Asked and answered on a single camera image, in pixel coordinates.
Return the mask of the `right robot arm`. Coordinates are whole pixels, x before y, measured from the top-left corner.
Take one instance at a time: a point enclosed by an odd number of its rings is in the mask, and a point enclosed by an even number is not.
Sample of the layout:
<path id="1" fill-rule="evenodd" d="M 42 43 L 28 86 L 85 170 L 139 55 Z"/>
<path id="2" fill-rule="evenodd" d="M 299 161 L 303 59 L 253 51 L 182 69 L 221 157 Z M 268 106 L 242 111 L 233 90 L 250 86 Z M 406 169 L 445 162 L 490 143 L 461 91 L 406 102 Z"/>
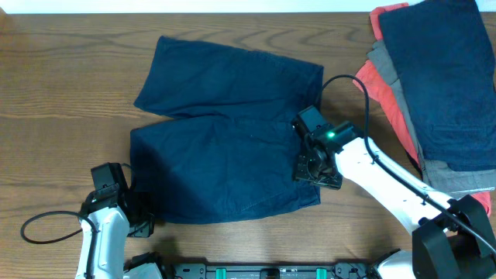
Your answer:
<path id="1" fill-rule="evenodd" d="M 489 278 L 495 274 L 495 237 L 484 207 L 472 196 L 455 199 L 424 184 L 385 155 L 350 122 L 293 127 L 303 143 L 296 181 L 340 189 L 343 179 L 361 186 L 412 237 L 374 263 L 368 278 Z"/>

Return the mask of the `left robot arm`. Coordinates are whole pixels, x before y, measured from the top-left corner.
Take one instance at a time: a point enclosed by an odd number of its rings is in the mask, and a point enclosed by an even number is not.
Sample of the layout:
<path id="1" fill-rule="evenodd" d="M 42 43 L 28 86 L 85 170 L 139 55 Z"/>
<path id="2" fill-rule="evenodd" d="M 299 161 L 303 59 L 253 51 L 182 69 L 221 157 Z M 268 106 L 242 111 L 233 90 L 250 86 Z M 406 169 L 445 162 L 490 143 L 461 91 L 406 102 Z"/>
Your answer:
<path id="1" fill-rule="evenodd" d="M 146 213 L 136 224 L 130 214 L 119 205 L 118 191 L 91 192 L 81 205 L 80 221 L 83 233 L 80 260 L 76 278 L 165 278 L 164 267 L 157 253 L 135 256 L 125 261 L 126 239 L 147 238 L 153 234 L 154 216 Z"/>

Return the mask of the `navy blue shorts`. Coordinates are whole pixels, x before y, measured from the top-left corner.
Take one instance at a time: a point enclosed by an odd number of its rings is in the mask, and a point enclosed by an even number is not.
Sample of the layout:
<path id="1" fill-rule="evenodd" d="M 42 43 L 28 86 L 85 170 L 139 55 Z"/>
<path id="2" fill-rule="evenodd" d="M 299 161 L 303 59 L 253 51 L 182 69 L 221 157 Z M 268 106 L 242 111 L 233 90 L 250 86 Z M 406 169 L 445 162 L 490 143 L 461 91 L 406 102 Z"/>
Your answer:
<path id="1" fill-rule="evenodd" d="M 295 116 L 322 98 L 321 65 L 203 41 L 157 41 L 135 106 L 164 117 L 130 133 L 136 190 L 167 222 L 261 219 L 318 205 L 295 181 Z"/>

